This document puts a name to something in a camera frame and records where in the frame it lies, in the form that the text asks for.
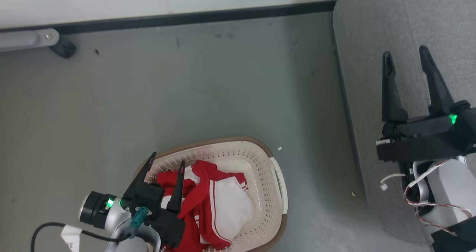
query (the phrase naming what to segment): basket handle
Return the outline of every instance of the basket handle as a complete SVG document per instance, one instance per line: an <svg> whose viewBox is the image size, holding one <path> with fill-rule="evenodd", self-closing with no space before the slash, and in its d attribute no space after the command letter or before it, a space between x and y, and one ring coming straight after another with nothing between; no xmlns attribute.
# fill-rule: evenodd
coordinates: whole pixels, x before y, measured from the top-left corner
<svg viewBox="0 0 476 252"><path fill-rule="evenodd" d="M273 162L274 170L277 174L277 182L279 182L278 189L280 190L281 200L283 201L283 214L287 214L287 188L286 183L284 182L283 172L281 171L276 159L274 159L274 157L270 157L270 159L271 162Z"/></svg>

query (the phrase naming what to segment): teal connector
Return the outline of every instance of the teal connector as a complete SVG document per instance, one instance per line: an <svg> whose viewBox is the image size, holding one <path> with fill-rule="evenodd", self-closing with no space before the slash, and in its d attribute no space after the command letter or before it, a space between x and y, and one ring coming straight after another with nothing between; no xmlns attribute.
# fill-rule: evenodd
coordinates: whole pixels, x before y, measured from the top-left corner
<svg viewBox="0 0 476 252"><path fill-rule="evenodd" d="M131 223L129 224L129 227L126 230L126 234L127 233L131 234L129 239L132 239L136 236L137 231L139 230L139 227L146 220L147 213L148 213L148 209L146 207L141 206L139 210L137 210L134 217L132 217Z"/></svg>

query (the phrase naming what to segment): clothes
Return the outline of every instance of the clothes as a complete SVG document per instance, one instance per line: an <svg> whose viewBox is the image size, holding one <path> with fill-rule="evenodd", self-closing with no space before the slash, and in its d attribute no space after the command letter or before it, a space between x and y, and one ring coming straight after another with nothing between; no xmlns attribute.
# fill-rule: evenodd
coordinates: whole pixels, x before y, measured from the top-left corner
<svg viewBox="0 0 476 252"><path fill-rule="evenodd" d="M177 182L175 171L157 175L165 188L161 207L166 208ZM215 164L197 161L185 168L182 209L178 217L185 222L185 232L176 252L201 252L211 245L224 249L253 217L253 204L242 173L224 173Z"/></svg>

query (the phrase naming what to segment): white plastic basket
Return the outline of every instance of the white plastic basket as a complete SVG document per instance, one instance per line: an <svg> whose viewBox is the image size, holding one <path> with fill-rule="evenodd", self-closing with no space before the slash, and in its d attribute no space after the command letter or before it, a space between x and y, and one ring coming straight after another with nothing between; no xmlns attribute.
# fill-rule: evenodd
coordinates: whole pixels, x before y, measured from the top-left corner
<svg viewBox="0 0 476 252"><path fill-rule="evenodd" d="M287 223L287 191L284 177L271 151L258 140L247 137L198 142L159 154L147 173L146 182L157 174L176 170L182 160L186 166L202 159L224 172L242 172L248 183L248 197L255 206L254 217L221 251L263 251L281 238ZM209 248L205 251L217 251Z"/></svg>

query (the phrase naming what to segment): gray carpet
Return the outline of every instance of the gray carpet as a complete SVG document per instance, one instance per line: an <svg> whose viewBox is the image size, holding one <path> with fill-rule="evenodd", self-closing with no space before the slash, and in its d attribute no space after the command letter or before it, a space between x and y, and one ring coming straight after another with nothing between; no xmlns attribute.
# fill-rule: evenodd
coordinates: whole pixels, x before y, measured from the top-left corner
<svg viewBox="0 0 476 252"><path fill-rule="evenodd" d="M286 179L272 251L426 251L388 237L367 208L331 13L68 38L71 59L0 54L0 251L26 251L44 222L92 230L77 217L84 196L120 196L153 150L237 135L270 147ZM59 234L45 229L36 251L68 251Z"/></svg>
<svg viewBox="0 0 476 252"><path fill-rule="evenodd" d="M428 113L430 96L418 47L427 45L455 101L476 103L476 0L338 0L334 32L369 207L383 229L425 243L413 208L401 200L399 180L380 180L398 166L380 162L382 54L391 51L403 108L410 117ZM467 158L476 172L475 157Z"/></svg>

